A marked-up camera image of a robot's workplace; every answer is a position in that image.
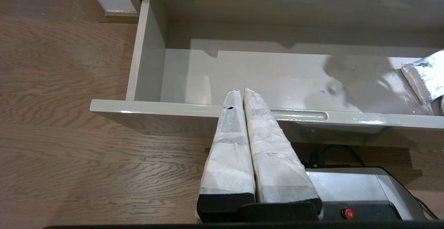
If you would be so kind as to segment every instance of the foil package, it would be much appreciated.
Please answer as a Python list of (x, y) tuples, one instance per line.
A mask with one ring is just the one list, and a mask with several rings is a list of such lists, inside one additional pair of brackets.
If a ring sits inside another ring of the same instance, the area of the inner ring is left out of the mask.
[(401, 69), (422, 104), (444, 95), (444, 49)]

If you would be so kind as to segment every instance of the red button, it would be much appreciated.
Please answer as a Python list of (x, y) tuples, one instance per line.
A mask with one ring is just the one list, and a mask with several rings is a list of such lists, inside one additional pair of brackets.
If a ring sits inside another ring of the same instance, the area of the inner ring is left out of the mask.
[(342, 210), (342, 216), (344, 219), (352, 220), (355, 218), (355, 212), (351, 208), (344, 208)]

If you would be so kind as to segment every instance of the glossy white cabinet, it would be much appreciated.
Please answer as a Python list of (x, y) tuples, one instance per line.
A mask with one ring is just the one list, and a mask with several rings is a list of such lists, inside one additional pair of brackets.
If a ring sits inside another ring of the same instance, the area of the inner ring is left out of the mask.
[(399, 68), (444, 47), (441, 6), (143, 0), (126, 100), (91, 111), (144, 134), (212, 136), (228, 91), (249, 87), (293, 142), (440, 148), (444, 117)]

